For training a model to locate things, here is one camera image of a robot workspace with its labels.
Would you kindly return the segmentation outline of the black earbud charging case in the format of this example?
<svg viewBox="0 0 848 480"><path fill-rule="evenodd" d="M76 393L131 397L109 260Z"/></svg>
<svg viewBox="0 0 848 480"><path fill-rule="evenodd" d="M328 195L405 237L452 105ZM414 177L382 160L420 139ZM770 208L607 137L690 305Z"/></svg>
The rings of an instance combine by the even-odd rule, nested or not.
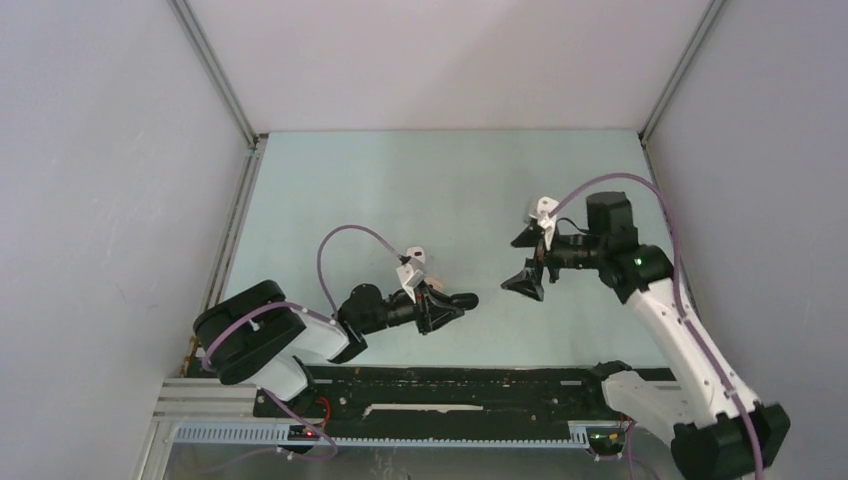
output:
<svg viewBox="0 0 848 480"><path fill-rule="evenodd" d="M449 297L452 308L470 311L479 305L479 297L474 293L457 293Z"/></svg>

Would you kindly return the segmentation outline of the beige earbud charging case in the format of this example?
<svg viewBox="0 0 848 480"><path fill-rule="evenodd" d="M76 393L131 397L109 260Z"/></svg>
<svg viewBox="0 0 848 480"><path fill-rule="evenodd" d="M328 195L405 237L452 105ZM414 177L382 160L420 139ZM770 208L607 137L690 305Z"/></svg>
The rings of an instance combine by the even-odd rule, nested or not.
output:
<svg viewBox="0 0 848 480"><path fill-rule="evenodd" d="M427 283L427 285L428 285L429 287L431 287L431 288L433 288L433 289L435 289L435 290L437 290L437 291L443 291L443 290L444 290L444 285L443 285L443 283L442 283L442 282L440 282L439 280L435 279L435 278L432 278L432 277L426 277L426 278L425 278L425 282Z"/></svg>

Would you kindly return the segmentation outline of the white earbud charging case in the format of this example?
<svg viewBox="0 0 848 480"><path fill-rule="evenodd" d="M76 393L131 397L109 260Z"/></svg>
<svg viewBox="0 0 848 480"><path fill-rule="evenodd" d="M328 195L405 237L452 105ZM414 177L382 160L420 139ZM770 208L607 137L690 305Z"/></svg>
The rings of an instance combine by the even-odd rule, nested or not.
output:
<svg viewBox="0 0 848 480"><path fill-rule="evenodd" d="M424 249L420 246L413 246L408 248L406 250L406 255L421 262L426 261L426 253Z"/></svg>

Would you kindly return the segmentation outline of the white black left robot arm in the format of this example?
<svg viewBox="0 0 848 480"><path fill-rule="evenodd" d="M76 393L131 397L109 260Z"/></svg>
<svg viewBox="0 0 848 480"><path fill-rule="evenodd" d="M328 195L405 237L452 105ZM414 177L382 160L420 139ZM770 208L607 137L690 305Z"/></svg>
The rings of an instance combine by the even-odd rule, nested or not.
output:
<svg viewBox="0 0 848 480"><path fill-rule="evenodd" d="M367 349L370 334L413 324L427 335L478 304L474 293L447 295L427 282L390 295L360 284L336 316L327 317L288 301L276 282L265 280L201 313L192 328L205 371L223 385L264 389L299 417L316 403L305 362L346 363Z"/></svg>

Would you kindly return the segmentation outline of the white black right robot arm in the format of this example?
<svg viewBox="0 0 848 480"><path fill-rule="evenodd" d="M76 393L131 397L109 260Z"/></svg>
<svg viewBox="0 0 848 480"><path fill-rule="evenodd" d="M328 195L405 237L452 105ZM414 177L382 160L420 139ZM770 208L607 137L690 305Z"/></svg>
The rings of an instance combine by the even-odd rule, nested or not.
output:
<svg viewBox="0 0 848 480"><path fill-rule="evenodd" d="M640 242L626 194L589 195L587 228L578 234L560 233L560 205L550 197L531 204L526 227L511 244L533 253L502 289L541 301L544 276L556 282L563 269L596 271L641 319L679 387L662 390L621 361L601 363L581 392L585 411L596 418L616 411L634 420L669 447L687 479L763 474L786 438L789 416L778 403L764 404L717 349L675 281L669 257Z"/></svg>

